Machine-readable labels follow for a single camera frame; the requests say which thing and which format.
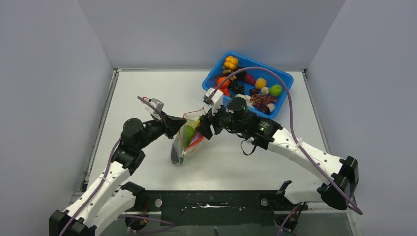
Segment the brown longan cluster toy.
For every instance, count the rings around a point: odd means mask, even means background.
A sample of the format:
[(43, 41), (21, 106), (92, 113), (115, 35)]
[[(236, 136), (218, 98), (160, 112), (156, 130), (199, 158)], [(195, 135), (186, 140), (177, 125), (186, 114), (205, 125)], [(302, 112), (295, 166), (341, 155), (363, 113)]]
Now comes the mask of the brown longan cluster toy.
[[(234, 70), (232, 70), (232, 69), (229, 69), (229, 68), (226, 68), (226, 67), (222, 67), (223, 68), (223, 72), (222, 72), (222, 74), (223, 74), (223, 76), (225, 76), (225, 77), (227, 77), (227, 76), (229, 76), (230, 74), (232, 74), (233, 72), (234, 72)], [(230, 77), (230, 80), (231, 81), (233, 81), (233, 80), (235, 80), (237, 77), (236, 77), (236, 75), (232, 75), (231, 77)]]

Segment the clear zip bag orange zipper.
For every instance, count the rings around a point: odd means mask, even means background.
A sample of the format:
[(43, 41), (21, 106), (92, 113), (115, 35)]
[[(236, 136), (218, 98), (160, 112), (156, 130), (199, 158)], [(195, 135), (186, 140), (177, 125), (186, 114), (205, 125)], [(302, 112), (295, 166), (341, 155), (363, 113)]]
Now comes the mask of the clear zip bag orange zipper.
[(171, 147), (170, 160), (173, 165), (183, 165), (202, 146), (205, 137), (196, 128), (200, 124), (200, 116), (205, 114), (204, 107), (183, 114), (186, 123), (176, 133)]

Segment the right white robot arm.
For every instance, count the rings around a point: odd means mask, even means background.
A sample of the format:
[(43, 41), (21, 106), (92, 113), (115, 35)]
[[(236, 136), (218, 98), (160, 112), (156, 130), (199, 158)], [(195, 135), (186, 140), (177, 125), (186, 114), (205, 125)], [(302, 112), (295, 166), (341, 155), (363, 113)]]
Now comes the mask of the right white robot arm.
[(250, 111), (243, 98), (234, 98), (226, 106), (221, 99), (204, 98), (209, 111), (200, 117), (197, 131), (208, 140), (223, 130), (236, 134), (255, 148), (282, 155), (308, 170), (319, 180), (309, 187), (292, 181), (277, 195), (277, 205), (284, 210), (296, 203), (322, 201), (337, 210), (363, 212), (353, 201), (359, 183), (358, 161), (331, 155), (295, 137), (279, 123)]

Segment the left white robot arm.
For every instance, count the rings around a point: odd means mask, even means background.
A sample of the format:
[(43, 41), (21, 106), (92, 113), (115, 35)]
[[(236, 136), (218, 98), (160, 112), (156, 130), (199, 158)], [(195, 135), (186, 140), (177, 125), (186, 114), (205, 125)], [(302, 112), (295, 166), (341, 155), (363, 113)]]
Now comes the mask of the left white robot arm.
[(100, 235), (122, 213), (134, 207), (143, 191), (142, 187), (125, 182), (142, 163), (143, 149), (163, 135), (172, 139), (185, 124), (185, 118), (167, 114), (160, 120), (126, 121), (103, 172), (73, 204), (50, 216), (49, 235)]

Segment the dark purple toy eggplant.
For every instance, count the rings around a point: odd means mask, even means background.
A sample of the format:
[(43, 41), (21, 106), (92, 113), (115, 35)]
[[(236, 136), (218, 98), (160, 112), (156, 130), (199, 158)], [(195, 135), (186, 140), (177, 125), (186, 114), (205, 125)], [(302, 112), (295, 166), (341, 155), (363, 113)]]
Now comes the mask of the dark purple toy eggplant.
[(170, 160), (174, 165), (178, 165), (180, 163), (180, 156), (177, 150), (177, 145), (174, 143), (172, 143), (171, 146)]

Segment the light purple toy eggplant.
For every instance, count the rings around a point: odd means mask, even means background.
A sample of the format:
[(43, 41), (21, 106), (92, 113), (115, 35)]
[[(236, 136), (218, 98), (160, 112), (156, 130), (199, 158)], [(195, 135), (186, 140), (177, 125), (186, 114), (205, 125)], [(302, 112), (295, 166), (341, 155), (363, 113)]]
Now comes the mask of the light purple toy eggplant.
[(204, 138), (205, 138), (205, 137), (203, 136), (203, 134), (201, 134), (201, 133), (200, 133), (200, 132), (198, 132), (198, 131), (195, 131), (195, 133), (194, 133), (194, 135), (193, 135), (193, 137), (192, 137), (192, 139), (191, 139), (191, 142), (190, 142), (189, 146), (194, 146), (194, 145), (198, 144), (198, 143), (199, 143), (199, 142), (201, 142)]

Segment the white toy garlic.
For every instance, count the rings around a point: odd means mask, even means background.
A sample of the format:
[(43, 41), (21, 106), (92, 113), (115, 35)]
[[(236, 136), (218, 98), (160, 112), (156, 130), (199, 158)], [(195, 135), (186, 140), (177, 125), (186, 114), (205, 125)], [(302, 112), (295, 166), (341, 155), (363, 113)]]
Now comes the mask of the white toy garlic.
[(267, 95), (269, 95), (269, 88), (268, 87), (262, 87), (261, 89), (260, 89), (260, 94), (261, 95), (263, 95), (263, 96), (267, 96)]

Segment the green toy mango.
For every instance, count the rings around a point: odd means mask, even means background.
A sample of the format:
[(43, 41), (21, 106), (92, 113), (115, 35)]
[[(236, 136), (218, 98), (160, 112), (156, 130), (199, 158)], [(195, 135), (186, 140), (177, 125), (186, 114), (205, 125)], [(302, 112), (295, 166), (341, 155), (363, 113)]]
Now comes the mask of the green toy mango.
[(191, 142), (191, 139), (192, 139), (194, 133), (195, 133), (195, 129), (192, 126), (186, 125), (184, 127), (183, 136), (182, 137), (183, 137), (184, 147), (185, 148), (187, 148), (189, 146), (189, 144)]

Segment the blue plastic bin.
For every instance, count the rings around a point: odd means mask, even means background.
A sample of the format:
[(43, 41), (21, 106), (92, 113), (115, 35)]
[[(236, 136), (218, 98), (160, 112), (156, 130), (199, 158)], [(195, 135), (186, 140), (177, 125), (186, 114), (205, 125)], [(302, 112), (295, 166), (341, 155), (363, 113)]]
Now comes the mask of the blue plastic bin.
[[(273, 67), (270, 67), (268, 65), (265, 65), (263, 63), (260, 63), (258, 61), (255, 61), (253, 59), (247, 58), (243, 55), (234, 53), (234, 52), (227, 52), (223, 55), (223, 57), (219, 60), (219, 62), (214, 66), (214, 68), (212, 69), (212, 71), (207, 75), (207, 77), (203, 80), (202, 82), (202, 88), (207, 91), (209, 88), (215, 88), (216, 85), (216, 80), (218, 77), (223, 77), (223, 64), (225, 61), (225, 58), (227, 56), (234, 56), (238, 59), (238, 66), (242, 66), (243, 68), (247, 68), (247, 67), (262, 67), (262, 68), (266, 68), (270, 71), (272, 71), (273, 73), (275, 73), (277, 76), (280, 77), (280, 79), (277, 79), (275, 76), (271, 75), (269, 72), (263, 71), (263, 70), (259, 70), (259, 69), (251, 69), (248, 70), (246, 72), (250, 73), (255, 80), (257, 80), (258, 78), (264, 78), (267, 81), (267, 85), (266, 87), (270, 88), (271, 86), (275, 85), (275, 84), (280, 84), (283, 87), (283, 84), (286, 85), (287, 89), (290, 89), (294, 79), (293, 77), (281, 70), (275, 69)], [(245, 83), (244, 81), (239, 81), (240, 83), (243, 83), (245, 85), (245, 94), (244, 95), (249, 95), (249, 90), (252, 88), (255, 88), (255, 86), (250, 85)], [(236, 95), (232, 94), (230, 92), (230, 97), (224, 97), (224, 104), (227, 104), (233, 97), (235, 97)], [(279, 113), (285, 98), (287, 97), (287, 93), (284, 90), (283, 94), (279, 97), (277, 97), (277, 103), (275, 104), (267, 104), (267, 106), (270, 108), (271, 114), (270, 115), (266, 115), (263, 114), (261, 112), (259, 112), (257, 110), (257, 108), (251, 108), (250, 110), (255, 112), (256, 114), (262, 116), (262, 117), (267, 117), (267, 118), (274, 118), (277, 116), (277, 114)]]

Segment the green toy chayote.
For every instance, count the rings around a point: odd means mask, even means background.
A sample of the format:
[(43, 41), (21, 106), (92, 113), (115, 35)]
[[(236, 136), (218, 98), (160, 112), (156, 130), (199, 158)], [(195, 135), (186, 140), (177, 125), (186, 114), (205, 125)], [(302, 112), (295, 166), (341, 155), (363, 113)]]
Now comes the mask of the green toy chayote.
[(269, 94), (271, 96), (279, 97), (283, 94), (284, 88), (280, 84), (275, 84), (269, 88)]

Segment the magenta toy sweet potato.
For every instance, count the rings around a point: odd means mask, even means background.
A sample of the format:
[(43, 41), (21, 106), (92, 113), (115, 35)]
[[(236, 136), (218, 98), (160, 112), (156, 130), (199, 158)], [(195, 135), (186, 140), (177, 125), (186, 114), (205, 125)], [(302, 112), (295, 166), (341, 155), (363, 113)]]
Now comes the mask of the magenta toy sweet potato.
[(244, 76), (244, 78), (243, 78), (243, 81), (245, 82), (245, 83), (247, 83), (247, 84), (250, 84), (250, 85), (255, 85), (256, 84), (256, 80), (254, 79), (254, 77), (250, 74), (250, 73), (248, 73), (248, 72), (246, 72), (246, 74), (245, 74), (245, 76)]

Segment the dark dried date toy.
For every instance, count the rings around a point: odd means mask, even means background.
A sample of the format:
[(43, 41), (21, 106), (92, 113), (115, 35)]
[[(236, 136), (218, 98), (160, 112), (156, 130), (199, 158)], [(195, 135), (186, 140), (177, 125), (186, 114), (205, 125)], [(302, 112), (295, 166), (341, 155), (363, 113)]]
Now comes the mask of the dark dried date toy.
[(259, 94), (259, 89), (258, 88), (252, 88), (249, 90), (249, 95), (251, 97), (255, 96), (256, 94)]

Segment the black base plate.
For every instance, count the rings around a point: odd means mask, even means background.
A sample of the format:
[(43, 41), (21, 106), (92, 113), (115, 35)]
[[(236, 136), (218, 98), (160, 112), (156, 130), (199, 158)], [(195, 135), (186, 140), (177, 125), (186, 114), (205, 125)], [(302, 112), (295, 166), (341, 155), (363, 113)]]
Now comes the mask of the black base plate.
[(296, 205), (276, 190), (156, 191), (147, 190), (135, 200), (133, 211), (159, 213), (178, 226), (273, 226)]

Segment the round orange toy fruit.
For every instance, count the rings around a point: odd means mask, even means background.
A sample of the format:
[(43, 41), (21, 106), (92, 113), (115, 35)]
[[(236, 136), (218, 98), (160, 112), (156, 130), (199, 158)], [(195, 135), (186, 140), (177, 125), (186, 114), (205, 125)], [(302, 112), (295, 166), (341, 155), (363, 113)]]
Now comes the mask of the round orange toy fruit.
[(216, 80), (216, 85), (220, 88), (227, 88), (230, 84), (230, 79), (226, 79), (226, 76), (218, 77)]

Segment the dark plum toy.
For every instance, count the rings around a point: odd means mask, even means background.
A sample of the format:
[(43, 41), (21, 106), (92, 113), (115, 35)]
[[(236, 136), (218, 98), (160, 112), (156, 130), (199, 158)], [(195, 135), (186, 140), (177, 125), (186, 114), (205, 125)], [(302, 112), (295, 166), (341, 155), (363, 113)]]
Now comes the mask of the dark plum toy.
[[(242, 67), (242, 66), (238, 66), (238, 67), (236, 68), (236, 71), (241, 70), (241, 69), (243, 69), (243, 67)], [(242, 72), (237, 73), (237, 74), (235, 75), (235, 77), (236, 77), (236, 79), (237, 79), (237, 80), (239, 80), (239, 81), (243, 81), (243, 80), (245, 79), (245, 77), (246, 77), (246, 71), (244, 70), (244, 71), (242, 71)]]

